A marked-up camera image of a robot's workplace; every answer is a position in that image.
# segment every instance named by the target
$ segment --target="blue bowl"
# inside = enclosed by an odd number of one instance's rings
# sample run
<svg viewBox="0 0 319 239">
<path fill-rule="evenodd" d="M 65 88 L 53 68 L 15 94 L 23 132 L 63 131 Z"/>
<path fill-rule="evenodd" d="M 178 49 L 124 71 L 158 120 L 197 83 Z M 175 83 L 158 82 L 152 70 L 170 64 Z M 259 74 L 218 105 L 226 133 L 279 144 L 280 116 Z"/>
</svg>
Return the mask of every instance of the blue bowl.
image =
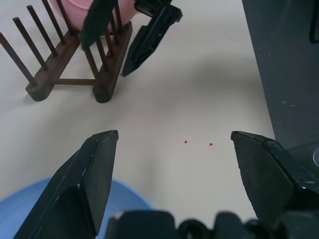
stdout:
<svg viewBox="0 0 319 239">
<path fill-rule="evenodd" d="M 33 183 L 0 201 L 0 239 L 12 239 L 40 197 L 50 178 Z M 100 234 L 105 238 L 109 218 L 116 212 L 152 210 L 153 207 L 134 189 L 113 179 Z"/>
</svg>

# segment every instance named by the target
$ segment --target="pink object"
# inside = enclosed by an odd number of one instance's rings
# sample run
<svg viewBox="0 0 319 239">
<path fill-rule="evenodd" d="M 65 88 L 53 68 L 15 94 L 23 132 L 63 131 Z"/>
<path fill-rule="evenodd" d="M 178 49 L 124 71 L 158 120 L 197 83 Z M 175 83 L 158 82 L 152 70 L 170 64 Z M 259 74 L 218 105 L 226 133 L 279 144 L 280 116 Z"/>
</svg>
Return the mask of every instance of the pink object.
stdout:
<svg viewBox="0 0 319 239">
<path fill-rule="evenodd" d="M 84 20 L 93 0 L 61 0 L 72 25 L 79 31 L 82 30 Z M 61 15 L 56 0 L 51 0 L 53 8 Z M 136 14 L 134 0 L 119 0 L 119 8 L 123 24 L 128 23 Z"/>
</svg>

